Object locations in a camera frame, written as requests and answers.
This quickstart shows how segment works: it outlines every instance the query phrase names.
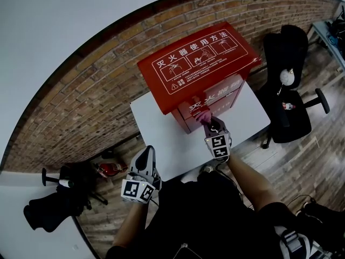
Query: person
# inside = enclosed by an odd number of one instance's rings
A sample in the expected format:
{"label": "person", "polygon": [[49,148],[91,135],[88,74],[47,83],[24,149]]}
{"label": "person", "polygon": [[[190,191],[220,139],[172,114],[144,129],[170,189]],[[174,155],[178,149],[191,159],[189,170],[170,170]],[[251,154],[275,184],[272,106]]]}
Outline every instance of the person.
{"label": "person", "polygon": [[254,210],[218,171],[201,172],[197,182],[173,179],[146,229],[148,205],[133,203],[106,259],[283,258],[274,227],[296,230],[296,216],[263,175],[233,154],[227,165]]}

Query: white wall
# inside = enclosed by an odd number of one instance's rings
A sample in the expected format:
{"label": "white wall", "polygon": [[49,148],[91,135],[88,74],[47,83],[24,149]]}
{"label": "white wall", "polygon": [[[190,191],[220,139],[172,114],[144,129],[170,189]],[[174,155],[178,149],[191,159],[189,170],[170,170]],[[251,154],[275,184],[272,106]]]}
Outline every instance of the white wall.
{"label": "white wall", "polygon": [[0,0],[0,158],[29,101],[80,45],[156,0]]}
{"label": "white wall", "polygon": [[55,191],[54,184],[46,187],[42,185],[40,175],[1,173],[0,254],[4,259],[94,258],[71,217],[65,219],[52,233],[43,228],[32,230],[26,221],[23,209],[29,201]]}

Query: black cloth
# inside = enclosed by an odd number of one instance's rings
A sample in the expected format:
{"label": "black cloth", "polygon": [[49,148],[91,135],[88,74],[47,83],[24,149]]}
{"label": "black cloth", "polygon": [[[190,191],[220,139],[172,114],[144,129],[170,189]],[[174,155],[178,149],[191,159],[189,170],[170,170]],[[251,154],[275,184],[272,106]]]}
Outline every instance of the black cloth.
{"label": "black cloth", "polygon": [[301,233],[313,235],[313,239],[324,250],[333,254],[344,254],[345,212],[337,212],[308,203],[297,217]]}
{"label": "black cloth", "polygon": [[259,212],[245,207],[234,182],[217,172],[198,182],[166,182],[159,209],[128,249],[112,247],[113,258],[281,258],[274,226],[294,229],[295,216],[282,203]]}
{"label": "black cloth", "polygon": [[292,110],[283,110],[288,120],[288,127],[281,125],[277,119],[277,108],[272,107],[269,116],[273,122],[271,123],[270,129],[272,133],[272,138],[275,143],[288,143],[299,139],[312,131],[311,121],[309,119],[308,112],[303,104],[302,98],[297,91],[288,90],[280,94],[279,97],[272,97],[272,99],[277,99],[278,105],[282,108],[282,103],[291,103],[296,106]]}

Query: cabinet lid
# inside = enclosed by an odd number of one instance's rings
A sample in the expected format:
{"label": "cabinet lid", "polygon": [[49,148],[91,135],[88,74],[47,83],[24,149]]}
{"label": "cabinet lid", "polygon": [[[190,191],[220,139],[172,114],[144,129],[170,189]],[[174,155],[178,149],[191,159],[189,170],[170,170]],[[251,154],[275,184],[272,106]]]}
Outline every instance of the cabinet lid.
{"label": "cabinet lid", "polygon": [[227,22],[180,39],[138,62],[148,87],[168,114],[193,97],[261,59]]}

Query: forearm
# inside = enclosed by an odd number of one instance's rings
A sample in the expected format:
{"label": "forearm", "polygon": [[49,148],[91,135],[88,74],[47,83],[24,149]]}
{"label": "forearm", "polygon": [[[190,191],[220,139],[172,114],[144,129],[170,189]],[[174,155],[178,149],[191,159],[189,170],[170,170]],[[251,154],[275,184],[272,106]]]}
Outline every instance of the forearm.
{"label": "forearm", "polygon": [[270,182],[235,155],[230,155],[227,165],[256,211],[269,203],[280,201]]}
{"label": "forearm", "polygon": [[114,246],[128,247],[145,229],[148,204],[133,202],[114,240]]}

